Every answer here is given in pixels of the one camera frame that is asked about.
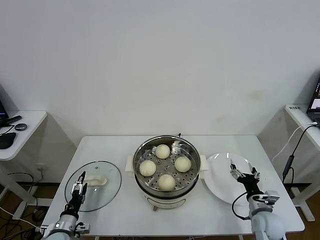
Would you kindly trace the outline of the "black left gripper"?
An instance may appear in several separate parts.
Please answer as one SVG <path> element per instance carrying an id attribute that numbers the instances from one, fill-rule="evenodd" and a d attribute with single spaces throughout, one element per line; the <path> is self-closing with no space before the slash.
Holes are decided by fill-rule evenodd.
<path id="1" fill-rule="evenodd" d="M 78 213 L 81 205 L 84 203 L 85 195 L 88 188 L 88 183 L 84 183 L 86 171 L 84 171 L 74 182 L 71 190 L 71 200 L 65 206 L 65 210 L 73 213 Z"/>

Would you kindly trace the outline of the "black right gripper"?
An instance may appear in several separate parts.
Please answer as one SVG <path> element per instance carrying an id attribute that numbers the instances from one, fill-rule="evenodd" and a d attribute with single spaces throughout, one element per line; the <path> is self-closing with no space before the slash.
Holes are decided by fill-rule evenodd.
<path id="1" fill-rule="evenodd" d="M 230 173 L 232 177 L 237 180 L 239 183 L 244 185 L 244 188 L 247 193 L 247 198 L 250 198 L 254 195 L 262 195 L 263 192 L 259 189 L 258 182 L 260 180 L 261 173 L 257 171 L 256 167 L 246 160 L 250 173 L 244 174 L 237 169 L 235 163 L 230 159 Z"/>

